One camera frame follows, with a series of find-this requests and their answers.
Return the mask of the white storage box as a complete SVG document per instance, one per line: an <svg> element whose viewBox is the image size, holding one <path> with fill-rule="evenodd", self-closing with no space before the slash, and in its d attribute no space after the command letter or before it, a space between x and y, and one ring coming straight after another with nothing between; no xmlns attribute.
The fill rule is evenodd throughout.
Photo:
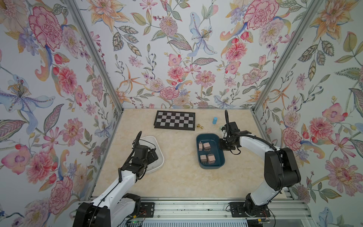
<svg viewBox="0 0 363 227"><path fill-rule="evenodd" d="M148 146L152 151L147 155L148 166L146 175L160 170L164 165L164 156L158 144L158 141L153 136L146 136L139 140L140 145Z"/></svg>

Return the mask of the teal storage box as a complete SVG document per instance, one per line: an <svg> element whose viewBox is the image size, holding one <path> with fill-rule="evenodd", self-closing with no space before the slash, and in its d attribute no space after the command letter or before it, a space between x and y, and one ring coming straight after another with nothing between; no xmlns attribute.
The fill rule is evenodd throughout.
<svg viewBox="0 0 363 227"><path fill-rule="evenodd" d="M213 133L202 133L202 134L199 134L196 137L197 157L198 157L199 166L202 169L219 169L220 167L222 167L225 164L225 156L224 156L223 150L220 149L219 139L220 138L218 137L218 135L213 134ZM211 150L210 151L205 151L203 149L203 151L198 151L198 143L199 142L202 142L202 143L209 142L210 145L211 145ZM202 164L200 162L199 156L200 155L206 155L207 156L208 154L214 154L215 155L216 161L215 161L214 164L211 164L211 165L208 164L208 163Z"/></svg>

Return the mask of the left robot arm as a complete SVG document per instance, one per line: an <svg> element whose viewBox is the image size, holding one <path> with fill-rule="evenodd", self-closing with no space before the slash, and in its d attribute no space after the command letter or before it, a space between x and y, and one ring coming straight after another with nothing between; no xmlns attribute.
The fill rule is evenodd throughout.
<svg viewBox="0 0 363 227"><path fill-rule="evenodd" d="M132 152L118 178L92 202L82 203L76 210L75 227L129 227L135 218L154 216L155 204L142 203L141 197L129 192L145 174L156 172L164 165L164 156L153 136L142 138L138 133L132 143Z"/></svg>

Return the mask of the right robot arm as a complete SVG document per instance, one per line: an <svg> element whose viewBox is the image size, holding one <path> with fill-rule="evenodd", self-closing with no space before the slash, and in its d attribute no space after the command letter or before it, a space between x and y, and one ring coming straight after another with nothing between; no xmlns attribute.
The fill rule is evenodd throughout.
<svg viewBox="0 0 363 227"><path fill-rule="evenodd" d="M268 204L284 188L291 187L301 181L301 174L290 148L276 147L274 144L253 135L249 131L239 130L236 122L229 121L228 111L225 110L226 124L222 127L223 137L220 148L233 152L246 148L258 155L264 161L264 181L244 202L243 211L247 216L256 217L268 210Z"/></svg>

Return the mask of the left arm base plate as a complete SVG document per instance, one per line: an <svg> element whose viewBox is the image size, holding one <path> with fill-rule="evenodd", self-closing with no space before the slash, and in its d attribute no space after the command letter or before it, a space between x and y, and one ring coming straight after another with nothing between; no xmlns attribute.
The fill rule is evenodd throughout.
<svg viewBox="0 0 363 227"><path fill-rule="evenodd" d="M128 218L153 218L155 212L154 202L141 202L136 205L134 212Z"/></svg>

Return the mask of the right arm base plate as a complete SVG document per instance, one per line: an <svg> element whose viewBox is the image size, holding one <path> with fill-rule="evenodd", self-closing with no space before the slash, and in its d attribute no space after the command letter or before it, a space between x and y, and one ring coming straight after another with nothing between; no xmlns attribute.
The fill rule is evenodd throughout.
<svg viewBox="0 0 363 227"><path fill-rule="evenodd" d="M270 218L271 214L267 205L256 206L253 203L230 202L230 213L233 218Z"/></svg>

